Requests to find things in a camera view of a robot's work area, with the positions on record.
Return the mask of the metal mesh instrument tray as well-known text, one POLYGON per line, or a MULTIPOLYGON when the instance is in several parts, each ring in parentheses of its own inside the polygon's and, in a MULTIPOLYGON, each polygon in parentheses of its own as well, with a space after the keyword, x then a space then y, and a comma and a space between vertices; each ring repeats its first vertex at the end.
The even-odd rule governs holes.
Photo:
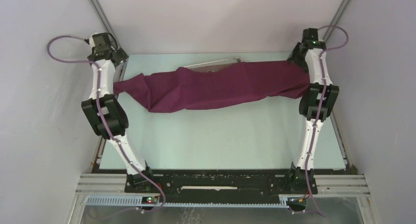
POLYGON ((240 62, 241 62, 241 59, 236 57, 236 58, 203 62, 199 64, 192 64, 192 65, 184 66, 184 68, 187 68, 194 72, 199 72, 199 73, 212 73, 212 72, 218 72, 220 70, 223 70, 229 66, 232 66, 240 62))

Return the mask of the magenta surgical wrap cloth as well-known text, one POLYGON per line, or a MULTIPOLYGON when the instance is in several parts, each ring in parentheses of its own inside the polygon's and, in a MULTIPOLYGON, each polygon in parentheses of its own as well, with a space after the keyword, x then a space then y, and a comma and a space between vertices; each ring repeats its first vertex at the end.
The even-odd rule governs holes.
POLYGON ((216 72, 175 71, 139 74, 114 83, 152 113, 209 110, 283 96, 297 99, 309 88, 309 75, 287 61, 240 62, 216 72))

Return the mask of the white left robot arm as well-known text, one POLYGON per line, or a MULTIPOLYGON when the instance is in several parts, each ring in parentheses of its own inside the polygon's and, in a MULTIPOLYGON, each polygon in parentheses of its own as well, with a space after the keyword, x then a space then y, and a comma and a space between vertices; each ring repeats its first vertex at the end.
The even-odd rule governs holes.
POLYGON ((128 56, 110 33, 94 33, 86 42, 92 49, 88 62, 93 71, 93 87, 81 108, 95 134, 103 137, 118 152, 126 166, 129 184, 136 184, 143 193, 149 193, 155 187, 155 179, 145 159, 129 142, 129 121, 113 93, 116 68, 128 56))

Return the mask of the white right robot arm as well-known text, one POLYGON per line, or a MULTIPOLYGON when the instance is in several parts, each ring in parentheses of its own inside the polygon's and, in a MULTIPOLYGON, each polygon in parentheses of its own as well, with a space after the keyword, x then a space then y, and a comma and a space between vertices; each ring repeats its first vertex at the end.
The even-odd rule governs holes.
POLYGON ((299 104, 304 123, 301 145, 285 175, 286 189, 293 194, 303 190, 305 183, 312 182, 318 136, 339 95, 339 87, 329 77, 326 43, 318 37, 318 31, 317 28, 304 29, 301 42, 288 58, 289 63, 301 67, 310 78, 310 85, 299 104))

